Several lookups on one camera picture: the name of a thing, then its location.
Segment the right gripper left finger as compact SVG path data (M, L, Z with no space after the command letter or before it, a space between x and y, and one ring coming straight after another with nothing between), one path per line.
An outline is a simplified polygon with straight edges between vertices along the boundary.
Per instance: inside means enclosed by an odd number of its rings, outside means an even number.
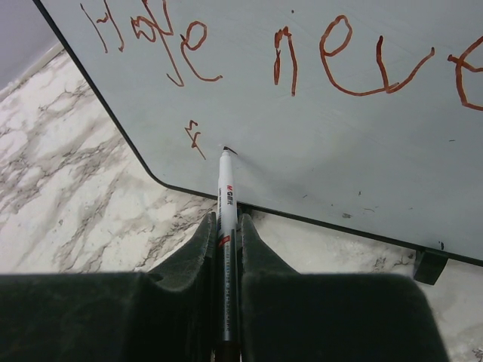
M3 361L208 361L216 221L148 272L2 275Z

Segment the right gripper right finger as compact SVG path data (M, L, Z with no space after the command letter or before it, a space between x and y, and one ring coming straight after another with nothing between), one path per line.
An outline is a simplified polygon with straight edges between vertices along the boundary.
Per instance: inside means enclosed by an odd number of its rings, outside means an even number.
M241 218L245 361L446 361L429 303L395 274L301 274Z

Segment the white red marker pen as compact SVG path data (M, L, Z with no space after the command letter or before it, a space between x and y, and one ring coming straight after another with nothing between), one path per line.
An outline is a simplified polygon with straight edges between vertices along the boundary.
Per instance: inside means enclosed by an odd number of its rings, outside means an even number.
M215 360L239 361L237 202L232 172L232 150L225 146L220 156L217 199L216 294L217 322Z

